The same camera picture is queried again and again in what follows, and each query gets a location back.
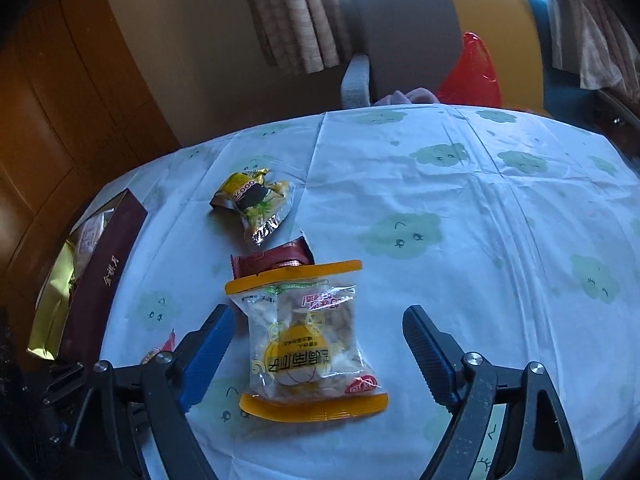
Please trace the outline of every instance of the plastic snack bag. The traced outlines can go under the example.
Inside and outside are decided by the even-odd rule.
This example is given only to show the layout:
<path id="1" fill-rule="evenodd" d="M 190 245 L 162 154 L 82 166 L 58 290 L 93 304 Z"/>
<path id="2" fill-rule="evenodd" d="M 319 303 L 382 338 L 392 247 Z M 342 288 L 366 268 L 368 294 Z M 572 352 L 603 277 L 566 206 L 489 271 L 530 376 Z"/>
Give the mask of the plastic snack bag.
<path id="1" fill-rule="evenodd" d="M 462 53 L 436 97 L 449 105 L 502 108 L 500 85 L 484 42 L 472 32 L 462 36 Z"/>
<path id="2" fill-rule="evenodd" d="M 240 407 L 279 422 L 383 411 L 387 394 L 354 334 L 359 260 L 282 267 L 228 282 L 249 318 L 251 375 Z"/>
<path id="3" fill-rule="evenodd" d="M 112 214 L 113 209 L 102 211 L 88 218 L 82 224 L 78 241 L 76 242 L 76 249 L 74 250 L 74 272 L 70 280 L 72 286 L 82 278 L 89 259 L 91 259 L 92 254 L 94 254 L 98 240 L 100 240 L 105 227 L 107 227 L 107 222 Z"/>
<path id="4" fill-rule="evenodd" d="M 245 238 L 260 245 L 286 218 L 293 203 L 293 184 L 286 180 L 265 182 L 267 168 L 232 173 L 211 199 L 217 205 L 242 215 Z"/>

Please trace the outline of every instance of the curtain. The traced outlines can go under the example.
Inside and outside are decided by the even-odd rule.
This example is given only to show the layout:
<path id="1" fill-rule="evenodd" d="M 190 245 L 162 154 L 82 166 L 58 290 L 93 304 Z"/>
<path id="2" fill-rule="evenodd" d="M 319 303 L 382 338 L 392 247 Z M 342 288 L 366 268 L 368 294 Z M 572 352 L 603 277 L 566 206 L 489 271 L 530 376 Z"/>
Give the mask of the curtain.
<path id="1" fill-rule="evenodd" d="M 640 104 L 640 54 L 604 0 L 550 0 L 553 65 Z"/>
<path id="2" fill-rule="evenodd" d="M 319 72 L 351 57 L 339 0 L 252 0 L 278 67 L 289 73 Z"/>

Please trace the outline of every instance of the tablecloth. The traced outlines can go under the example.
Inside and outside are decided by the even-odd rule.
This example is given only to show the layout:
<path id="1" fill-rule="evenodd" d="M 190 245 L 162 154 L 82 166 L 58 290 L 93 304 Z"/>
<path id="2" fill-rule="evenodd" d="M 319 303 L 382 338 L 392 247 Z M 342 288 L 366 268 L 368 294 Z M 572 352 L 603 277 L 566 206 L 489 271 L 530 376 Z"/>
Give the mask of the tablecloth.
<path id="1" fill-rule="evenodd" d="M 588 480 L 640 418 L 640 187 L 609 141 L 532 114 L 447 105 L 363 108 L 256 126 L 185 148 L 105 186 L 149 215 L 124 269 L 101 358 L 140 362 L 230 303 L 230 254 L 247 254 L 236 213 L 209 200 L 233 171 L 295 183 L 265 244 L 303 232 L 319 263 L 359 258 L 356 336 L 390 396 L 378 415 L 279 424 L 238 407 L 246 320 L 187 417 L 220 479 L 417 479 L 449 415 L 401 331 L 421 304 L 465 351 L 493 364 L 539 360 L 560 395 Z M 482 478 L 499 428 L 479 456 Z M 164 478 L 151 438 L 145 455 Z"/>

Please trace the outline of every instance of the candy wrapper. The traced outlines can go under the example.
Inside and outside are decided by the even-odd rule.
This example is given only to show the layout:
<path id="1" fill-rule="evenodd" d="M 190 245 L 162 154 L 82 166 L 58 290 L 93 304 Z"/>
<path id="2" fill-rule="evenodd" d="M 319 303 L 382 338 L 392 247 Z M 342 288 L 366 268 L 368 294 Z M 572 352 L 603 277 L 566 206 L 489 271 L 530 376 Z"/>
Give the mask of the candy wrapper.
<path id="1" fill-rule="evenodd" d="M 293 184 L 267 183 L 267 168 L 232 173 L 211 199 L 211 206 L 235 209 L 242 215 L 245 237 L 260 245 L 286 218 L 293 202 Z"/>
<path id="2" fill-rule="evenodd" d="M 225 290 L 249 318 L 251 376 L 240 407 L 280 422 L 368 415 L 386 408 L 354 334 L 358 260 L 283 267 Z"/>
<path id="3" fill-rule="evenodd" d="M 260 274 L 265 270 L 278 267 L 297 267 L 314 263 L 313 253 L 303 236 L 261 253 L 231 256 L 231 270 L 234 278 Z"/>

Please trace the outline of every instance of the wall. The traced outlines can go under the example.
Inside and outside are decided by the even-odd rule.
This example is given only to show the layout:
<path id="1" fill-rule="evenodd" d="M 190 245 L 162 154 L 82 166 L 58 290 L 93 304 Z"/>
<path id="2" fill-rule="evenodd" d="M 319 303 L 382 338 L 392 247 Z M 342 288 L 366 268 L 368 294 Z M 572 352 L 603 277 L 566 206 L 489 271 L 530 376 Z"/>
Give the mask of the wall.
<path id="1" fill-rule="evenodd" d="M 178 143 L 107 0 L 36 0 L 0 50 L 0 304 L 21 364 L 36 297 L 76 213 Z"/>
<path id="2" fill-rule="evenodd" d="M 183 146 L 340 107 L 344 67 L 270 67 L 247 0 L 109 0 L 156 102 Z"/>

